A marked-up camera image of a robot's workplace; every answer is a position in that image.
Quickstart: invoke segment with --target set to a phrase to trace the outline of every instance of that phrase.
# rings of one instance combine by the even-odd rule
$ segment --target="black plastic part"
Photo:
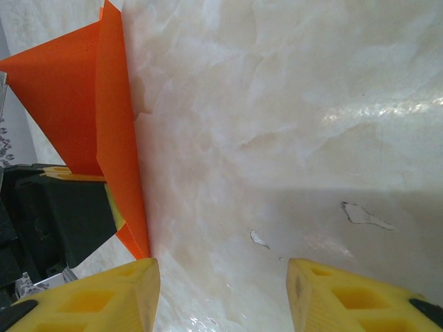
[[[423,315],[443,329],[443,308],[420,299],[410,299],[409,302]]]
[[[38,304],[36,300],[29,299],[0,310],[0,332],[7,331]]]
[[[117,231],[104,183],[42,176],[51,166],[0,173],[0,288],[76,267]]]

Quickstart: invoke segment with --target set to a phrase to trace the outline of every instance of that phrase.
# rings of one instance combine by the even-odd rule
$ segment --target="marble floor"
[[[287,260],[443,303],[443,3],[120,0],[156,331],[292,331]],[[101,0],[3,0],[11,53]],[[42,162],[59,157],[35,126]],[[131,259],[116,239],[87,275]]]

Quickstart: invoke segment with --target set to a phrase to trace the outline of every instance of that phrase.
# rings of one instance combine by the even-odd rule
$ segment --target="folded orange paper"
[[[150,255],[120,11],[0,61],[8,84],[76,174],[103,175],[126,220],[117,235]]]

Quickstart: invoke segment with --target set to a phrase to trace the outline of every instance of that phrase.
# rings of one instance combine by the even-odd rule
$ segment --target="orange sheet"
[[[136,259],[150,255],[120,11],[0,62],[8,84],[73,173],[103,175]]]

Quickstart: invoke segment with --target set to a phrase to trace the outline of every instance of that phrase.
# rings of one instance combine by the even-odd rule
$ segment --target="glossy surface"
[[[6,3],[17,52],[100,2]],[[443,302],[441,1],[117,5],[158,331],[291,331],[290,257]]]

